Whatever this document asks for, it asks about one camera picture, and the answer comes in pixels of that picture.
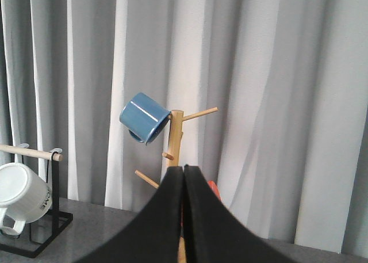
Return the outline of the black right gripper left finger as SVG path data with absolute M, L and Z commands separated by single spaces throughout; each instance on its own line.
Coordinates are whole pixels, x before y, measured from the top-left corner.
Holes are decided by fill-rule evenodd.
M 183 169 L 169 167 L 148 204 L 117 235 L 79 262 L 177 262 Z

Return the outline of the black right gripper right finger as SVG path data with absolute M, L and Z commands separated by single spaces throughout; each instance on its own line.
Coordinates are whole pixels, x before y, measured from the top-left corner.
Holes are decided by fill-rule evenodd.
M 293 262 L 245 228 L 216 197 L 197 166 L 184 167 L 187 262 Z

